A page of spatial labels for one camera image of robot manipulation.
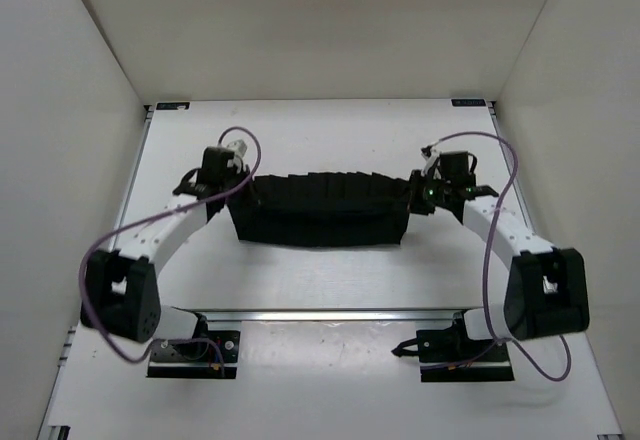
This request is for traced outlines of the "black pleated skirt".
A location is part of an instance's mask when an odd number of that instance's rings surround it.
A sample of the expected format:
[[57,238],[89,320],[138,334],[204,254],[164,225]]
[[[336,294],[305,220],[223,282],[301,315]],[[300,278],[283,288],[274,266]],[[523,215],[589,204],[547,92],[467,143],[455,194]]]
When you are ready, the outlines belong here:
[[409,183],[377,173],[256,176],[227,202],[239,240],[300,248],[397,245]]

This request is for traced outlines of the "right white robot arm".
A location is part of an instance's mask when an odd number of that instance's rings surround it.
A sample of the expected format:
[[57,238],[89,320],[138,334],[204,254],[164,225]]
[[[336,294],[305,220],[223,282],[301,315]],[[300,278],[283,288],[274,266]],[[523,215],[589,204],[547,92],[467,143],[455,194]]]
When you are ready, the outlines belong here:
[[425,147],[422,155],[425,167],[410,177],[411,212],[452,213],[484,242],[484,258],[497,257],[509,273],[502,301],[485,299],[482,307],[462,313],[462,326],[448,336],[452,355],[471,360],[484,340],[526,341],[586,331],[590,312],[583,256],[535,234],[504,208],[502,195],[477,184],[473,154]]

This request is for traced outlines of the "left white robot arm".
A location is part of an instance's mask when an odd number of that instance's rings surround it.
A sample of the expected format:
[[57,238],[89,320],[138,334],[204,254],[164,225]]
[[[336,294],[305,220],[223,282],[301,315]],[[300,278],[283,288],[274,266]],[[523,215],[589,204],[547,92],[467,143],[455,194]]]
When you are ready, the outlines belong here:
[[132,239],[112,251],[91,253],[84,288],[106,331],[138,343],[170,340],[188,358],[208,349],[204,317],[162,305],[158,277],[171,257],[224,207],[228,192],[249,175],[247,146],[236,140],[208,147],[202,165],[183,176],[159,220],[145,222]]

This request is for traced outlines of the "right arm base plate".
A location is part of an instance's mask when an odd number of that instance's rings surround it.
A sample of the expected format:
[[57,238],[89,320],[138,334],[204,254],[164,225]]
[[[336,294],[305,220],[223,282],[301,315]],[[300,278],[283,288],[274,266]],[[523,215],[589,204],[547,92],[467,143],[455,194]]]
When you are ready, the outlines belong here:
[[472,340],[460,322],[442,330],[417,330],[391,353],[417,358],[422,383],[492,383],[515,380],[508,349],[494,340]]

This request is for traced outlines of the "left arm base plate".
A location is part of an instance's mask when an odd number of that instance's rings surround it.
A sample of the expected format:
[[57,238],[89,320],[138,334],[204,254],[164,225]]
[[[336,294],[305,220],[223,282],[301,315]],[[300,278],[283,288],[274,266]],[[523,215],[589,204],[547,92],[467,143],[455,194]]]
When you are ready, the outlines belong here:
[[149,357],[147,377],[154,379],[233,380],[237,376],[240,354],[240,330],[208,330],[207,337],[222,355],[208,343],[155,347]]

